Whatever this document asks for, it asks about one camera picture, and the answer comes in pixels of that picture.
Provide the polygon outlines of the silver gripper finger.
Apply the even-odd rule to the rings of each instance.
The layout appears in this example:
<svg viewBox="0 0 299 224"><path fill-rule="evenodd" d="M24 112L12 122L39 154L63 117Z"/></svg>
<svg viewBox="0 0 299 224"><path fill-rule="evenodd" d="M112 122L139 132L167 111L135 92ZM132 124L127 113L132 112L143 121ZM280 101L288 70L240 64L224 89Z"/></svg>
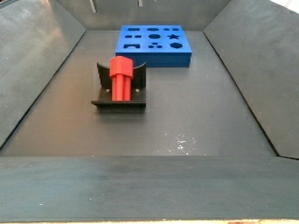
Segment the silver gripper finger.
<svg viewBox="0 0 299 224"><path fill-rule="evenodd" d="M144 5L143 0L138 0L138 6L143 7L143 5Z"/></svg>
<svg viewBox="0 0 299 224"><path fill-rule="evenodd" d="M89 4L91 4L91 9L94 13L98 13L98 9L96 9L96 5L95 5L95 1L89 0Z"/></svg>

